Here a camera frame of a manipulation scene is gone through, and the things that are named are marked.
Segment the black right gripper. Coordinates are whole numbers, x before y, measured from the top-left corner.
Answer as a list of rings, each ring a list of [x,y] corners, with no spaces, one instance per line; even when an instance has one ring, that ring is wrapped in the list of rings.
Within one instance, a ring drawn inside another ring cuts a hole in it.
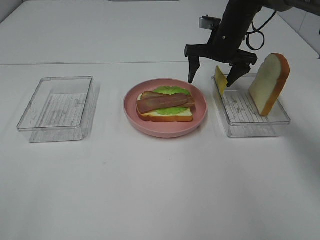
[[[206,44],[186,45],[184,54],[188,57],[188,83],[192,84],[200,68],[200,59],[207,58],[217,62],[233,64],[227,76],[227,87],[231,87],[239,78],[246,75],[258,57],[256,54],[240,50],[243,38],[255,15],[262,5],[255,0],[230,0],[222,20]]]

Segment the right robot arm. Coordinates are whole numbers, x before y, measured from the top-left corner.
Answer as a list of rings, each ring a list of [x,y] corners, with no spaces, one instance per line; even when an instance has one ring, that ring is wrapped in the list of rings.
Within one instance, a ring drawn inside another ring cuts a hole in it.
[[[261,33],[253,24],[255,15],[263,8],[275,13],[285,12],[293,7],[315,15],[320,14],[318,0],[230,0],[222,18],[202,16],[200,28],[211,30],[206,44],[186,45],[184,55],[188,58],[188,82],[192,83],[200,65],[200,58],[229,64],[227,86],[251,70],[258,58],[254,52],[240,49],[242,41],[248,41],[251,34]]]

